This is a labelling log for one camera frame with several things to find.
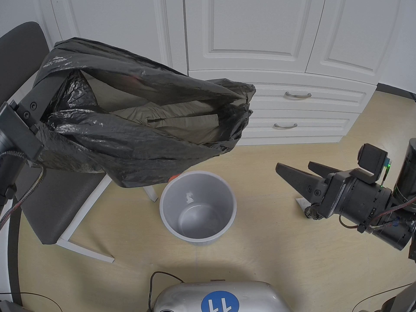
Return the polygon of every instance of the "chair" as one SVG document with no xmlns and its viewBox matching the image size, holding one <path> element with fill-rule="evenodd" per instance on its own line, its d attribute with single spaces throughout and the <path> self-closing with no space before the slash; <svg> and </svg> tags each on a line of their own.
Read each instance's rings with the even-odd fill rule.
<svg viewBox="0 0 416 312">
<path fill-rule="evenodd" d="M 21 24 L 4 35 L 0 39 L 0 49 L 3 53 L 0 59 L 8 62 L 2 64 L 8 66 L 7 73 L 1 73 L 8 77 L 8 81 L 2 84 L 2 103 L 39 69 L 49 49 L 42 30 L 35 22 Z M 40 169 L 24 166 L 16 180 L 18 199 L 31 186 L 39 172 Z M 42 244 L 57 244 L 112 263 L 113 257 L 70 242 L 77 226 L 111 181 L 105 173 L 86 174 L 48 169 L 43 182 L 23 203 L 22 211 Z M 144 189 L 151 200 L 157 200 L 152 186 Z"/>
</svg>

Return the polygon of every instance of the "black plastic bag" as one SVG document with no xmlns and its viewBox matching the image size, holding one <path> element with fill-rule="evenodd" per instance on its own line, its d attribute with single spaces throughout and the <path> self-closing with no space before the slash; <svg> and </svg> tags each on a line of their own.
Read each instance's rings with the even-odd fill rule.
<svg viewBox="0 0 416 312">
<path fill-rule="evenodd" d="M 34 86 L 63 70 L 68 76 L 38 126 L 45 146 L 39 161 L 51 169 L 105 171 L 122 187 L 167 182 L 232 150 L 252 113 L 253 85 L 196 80 L 87 39 L 57 43 Z M 213 124 L 209 132 L 205 122 Z"/>
</svg>

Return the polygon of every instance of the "metal handle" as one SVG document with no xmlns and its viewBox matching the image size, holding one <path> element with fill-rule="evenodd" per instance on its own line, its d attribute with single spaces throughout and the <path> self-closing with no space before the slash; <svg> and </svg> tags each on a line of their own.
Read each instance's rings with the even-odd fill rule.
<svg viewBox="0 0 416 312">
<path fill-rule="evenodd" d="M 309 98 L 309 97 L 312 97 L 311 93 L 308 93 L 307 95 L 294 95 L 294 94 L 291 94 L 289 91 L 286 91 L 284 93 L 284 95 L 287 96 L 287 97 L 293 97 L 293 98 Z"/>
<path fill-rule="evenodd" d="M 276 128 L 284 128 L 284 129 L 289 129 L 289 128 L 295 128 L 295 127 L 297 127 L 297 123 L 294 123 L 293 124 L 293 126 L 280 126 L 280 125 L 278 125 L 278 124 L 274 124 L 273 125 L 273 127 L 276 127 Z"/>
</svg>

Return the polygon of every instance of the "drawer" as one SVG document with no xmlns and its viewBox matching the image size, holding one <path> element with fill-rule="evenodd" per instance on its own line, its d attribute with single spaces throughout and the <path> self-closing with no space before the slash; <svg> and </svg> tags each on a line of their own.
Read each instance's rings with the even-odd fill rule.
<svg viewBox="0 0 416 312">
<path fill-rule="evenodd" d="M 283 71 L 198 70 L 191 77 L 227 78 L 251 83 L 251 109 L 317 110 L 361 113 L 376 86 L 331 76 Z"/>
<path fill-rule="evenodd" d="M 253 110 L 241 144 L 338 142 L 358 113 L 306 110 Z"/>
</svg>

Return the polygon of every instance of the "light wood floor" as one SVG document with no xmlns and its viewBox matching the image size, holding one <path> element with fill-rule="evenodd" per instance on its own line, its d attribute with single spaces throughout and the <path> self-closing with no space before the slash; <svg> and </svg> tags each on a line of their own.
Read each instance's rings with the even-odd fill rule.
<svg viewBox="0 0 416 312">
<path fill-rule="evenodd" d="M 416 137 L 416 104 L 376 92 L 340 143 L 241 146 L 191 169 L 219 174 L 237 197 L 232 227 L 210 246 L 195 247 L 174 237 L 159 216 L 159 203 L 142 188 L 111 183 L 85 217 L 72 241 L 108 253 L 113 264 L 56 245 L 42 245 L 23 217 L 19 241 L 22 291 L 56 300 L 64 312 L 146 311 L 149 277 L 155 270 L 186 282 L 259 280 L 271 283 L 294 311 L 347 312 L 361 299 L 416 279 L 408 247 L 397 251 L 369 234 L 338 223 L 337 216 L 304 217 L 298 194 L 275 172 L 277 162 L 307 169 L 317 161 L 342 170 L 356 167 L 363 143 L 389 152 L 387 187 L 393 188 L 409 138 Z M 160 195 L 163 185 L 157 185 Z M 154 297 L 174 279 L 159 275 Z M 381 308 L 398 290 L 360 304 Z M 34 312 L 57 311 L 49 301 L 25 296 Z"/>
</svg>

